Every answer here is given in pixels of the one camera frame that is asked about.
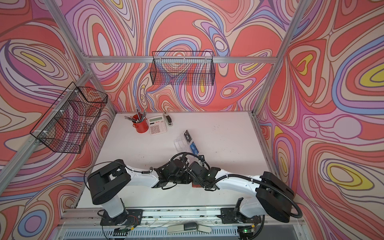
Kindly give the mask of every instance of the calculator display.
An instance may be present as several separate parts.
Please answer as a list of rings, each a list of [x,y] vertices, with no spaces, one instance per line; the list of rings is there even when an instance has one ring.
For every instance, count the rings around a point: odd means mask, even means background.
[[[161,119],[163,119],[163,118],[154,118],[154,119],[151,119],[151,120],[149,120],[149,121],[150,121],[150,122],[154,122],[154,121],[161,120]]]

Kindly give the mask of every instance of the wire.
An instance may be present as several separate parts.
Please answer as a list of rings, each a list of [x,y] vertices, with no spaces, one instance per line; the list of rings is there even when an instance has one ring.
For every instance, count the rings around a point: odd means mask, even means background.
[[[134,216],[134,215],[129,215],[128,217],[134,217],[134,218],[135,218],[135,220],[133,220],[133,224],[132,224],[132,225],[135,224],[135,221],[137,221],[137,225],[139,224],[139,220],[137,219],[136,216]]]
[[[162,189],[162,190],[168,190],[168,189],[173,188],[173,187],[176,186],[176,185],[177,185],[177,184],[175,184],[175,185],[173,185],[173,186],[171,186],[171,187],[167,187],[167,188],[163,188],[164,186],[162,186],[161,189]]]
[[[198,159],[200,159],[202,162],[205,162],[207,164],[207,162],[204,160],[204,159],[201,159],[199,156],[193,154],[193,153],[190,153],[190,152],[181,152],[181,153],[178,153],[176,154],[175,156],[173,156],[171,158],[171,160],[175,159],[177,156],[179,155],[183,155],[182,156],[182,163],[184,164],[185,168],[190,172],[190,174],[192,175],[192,177],[204,188],[204,189],[210,189],[213,187],[213,185],[215,185],[217,182],[225,179],[225,178],[228,178],[228,177],[238,177],[238,178],[241,178],[241,179],[245,179],[245,180],[248,180],[250,182],[254,182],[254,183],[257,183],[261,186],[264,186],[266,188],[269,188],[269,189],[272,189],[274,190],[275,192],[279,193],[281,196],[283,196],[286,200],[288,200],[290,202],[290,204],[296,209],[297,211],[297,214],[294,214],[294,213],[290,213],[290,216],[291,217],[294,217],[294,218],[301,218],[303,216],[303,212],[301,211],[300,207],[296,204],[296,202],[294,202],[290,197],[288,197],[287,195],[285,195],[284,192],[282,192],[280,189],[278,188],[275,188],[274,186],[272,186],[271,184],[268,184],[266,182],[261,182],[261,181],[258,181],[256,179],[252,179],[250,177],[246,177],[246,176],[243,176],[243,175],[239,175],[239,174],[228,174],[228,175],[225,175],[225,176],[221,176],[220,178],[216,179],[213,183],[209,184],[208,186],[205,185],[203,182],[201,182],[201,180],[196,176],[195,172],[193,170],[191,170],[185,163],[184,159],[185,159],[185,156],[186,155],[192,155],[194,157],[197,157]]]
[[[164,224],[162,224],[162,225],[160,225],[160,226],[152,227],[152,228],[151,228],[151,226],[154,225],[155,222],[156,222],[156,221],[154,221],[154,222],[153,222],[151,225],[149,225],[147,228],[150,228],[151,230],[154,230],[154,229],[156,229],[156,228],[162,227],[162,226],[164,226],[164,225],[166,225],[166,224],[168,224],[168,223],[170,223],[170,222],[173,222],[173,221],[168,221],[168,222],[166,222],[166,223],[164,223]]]
[[[103,218],[104,218],[104,213],[103,213],[103,215],[100,215],[99,212],[101,212],[101,211],[104,211],[104,212],[105,212],[104,209],[101,209],[101,210],[99,210],[99,211],[97,212],[97,215],[101,216],[101,222],[102,222],[102,221],[103,221]],[[105,239],[109,240],[109,238],[107,238],[107,236],[106,236],[105,233],[104,233],[104,228],[103,228],[103,225],[101,224],[101,222],[100,222],[100,225],[101,225],[101,231],[103,232],[103,235],[104,235]]]
[[[237,222],[237,220],[231,220],[231,219],[225,218],[225,217],[223,217],[223,216],[221,216],[221,215],[217,215],[217,217],[220,218],[220,219],[224,219],[224,220],[226,220],[226,221],[229,221],[229,222],[233,222],[233,223],[236,223],[236,222]]]
[[[243,175],[238,175],[238,174],[228,174],[228,175],[224,175],[224,176],[221,176],[220,178],[216,179],[213,183],[211,183],[210,185],[208,186],[205,186],[205,188],[211,188],[213,187],[213,185],[215,185],[217,182],[225,179],[225,178],[228,178],[228,177],[238,177],[238,178],[241,178],[241,179],[245,179],[245,180],[248,180],[250,182],[254,182],[254,183],[257,183],[261,186],[264,186],[266,188],[269,188],[269,189],[272,189],[274,190],[275,192],[279,193],[281,196],[283,196],[286,200],[288,200],[290,202],[290,204],[297,210],[297,214],[293,214],[293,213],[290,213],[290,216],[291,217],[294,217],[294,218],[301,218],[303,216],[303,212],[301,211],[300,207],[290,198],[288,197],[287,195],[285,195],[284,192],[282,192],[280,189],[278,188],[275,188],[274,186],[272,186],[271,184],[268,184],[266,182],[261,182],[261,181],[258,181],[256,179],[252,179],[250,177],[246,177],[246,176],[243,176]]]
[[[122,164],[122,163],[119,163],[119,162],[115,162],[115,161],[107,161],[107,162],[109,162],[109,163],[112,163],[112,162],[117,163],[117,164],[119,164],[119,165],[125,167],[126,169],[128,169],[128,170],[130,170],[130,171],[133,171],[133,172],[139,172],[139,173],[143,173],[143,172],[145,172],[145,173],[147,173],[147,172],[151,172],[150,170],[148,170],[148,171],[142,171],[142,172],[140,172],[140,171],[135,171],[135,170],[132,170],[132,169],[128,168],[126,165],[124,165],[124,164]],[[103,164],[103,163],[107,163],[107,162],[100,162],[100,163],[97,163],[97,164],[93,164],[93,165],[90,166],[87,170],[85,170],[84,175],[83,175],[83,180],[84,180],[84,184],[85,184],[86,188],[88,188],[88,190],[90,190],[90,189],[89,189],[89,187],[87,186],[87,182],[85,181],[85,175],[86,175],[87,171],[88,171],[89,169],[93,168],[94,166],[97,166],[97,165],[100,165],[100,164]]]
[[[179,156],[179,155],[181,155],[181,154],[183,155],[183,158],[184,158],[186,155],[194,156],[194,157],[196,157],[197,159],[199,159],[202,163],[205,163],[205,164],[207,165],[207,167],[208,167],[208,170],[211,169],[211,167],[210,167],[209,164],[205,161],[204,158],[202,158],[202,157],[200,157],[200,156],[198,156],[198,155],[196,155],[196,154],[190,153],[190,152],[180,152],[180,153],[176,154],[175,156],[173,156],[173,157],[171,158],[171,160],[173,160],[175,157],[177,157],[177,156]]]
[[[262,231],[262,229],[264,227],[264,222],[265,222],[265,215],[263,215],[263,217],[262,217],[262,223],[261,223],[259,229],[257,230],[257,232],[255,234],[253,234],[252,237],[250,237],[250,238],[239,238],[239,239],[241,239],[241,240],[252,240],[252,239],[255,239],[260,234],[260,232]]]

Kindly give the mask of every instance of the blue card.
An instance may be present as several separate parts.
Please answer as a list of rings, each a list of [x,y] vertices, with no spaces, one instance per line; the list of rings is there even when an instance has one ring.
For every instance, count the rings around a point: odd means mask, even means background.
[[[191,151],[192,151],[193,154],[195,154],[195,155],[199,154],[199,151],[197,150],[195,142],[192,142],[191,145],[189,145],[189,147],[191,148]]]

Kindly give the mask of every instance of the card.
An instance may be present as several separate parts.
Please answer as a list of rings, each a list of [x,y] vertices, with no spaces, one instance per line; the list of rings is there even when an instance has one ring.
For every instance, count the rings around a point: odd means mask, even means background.
[[[199,154],[199,151],[197,150],[195,142],[192,142],[191,145],[189,145],[189,147],[191,148],[191,151],[192,151],[193,154],[195,154],[195,155]]]
[[[187,140],[187,142],[191,142],[191,141],[192,141],[191,135],[189,135],[188,130],[185,131],[185,133],[184,133],[184,137],[185,137],[185,139]]]

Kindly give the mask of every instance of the metal plate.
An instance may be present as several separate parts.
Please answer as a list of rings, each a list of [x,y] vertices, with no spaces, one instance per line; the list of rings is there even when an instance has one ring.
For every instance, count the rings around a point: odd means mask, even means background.
[[[134,216],[134,217],[128,217],[128,220],[127,220],[127,222],[124,223],[124,225],[127,225],[127,226],[134,225],[134,222],[136,222],[136,219],[139,221],[137,223],[137,225],[140,225],[141,219],[143,216],[143,210],[142,209],[127,209],[127,211],[128,211],[129,216]],[[113,220],[113,218],[109,217],[109,215],[106,211],[104,211],[104,213],[103,213],[103,217],[101,219],[100,225],[101,226],[116,226],[115,221]]]
[[[226,219],[221,219],[222,223],[237,223],[235,219],[235,214],[233,212],[234,208],[222,208],[220,209],[221,216],[225,216]]]

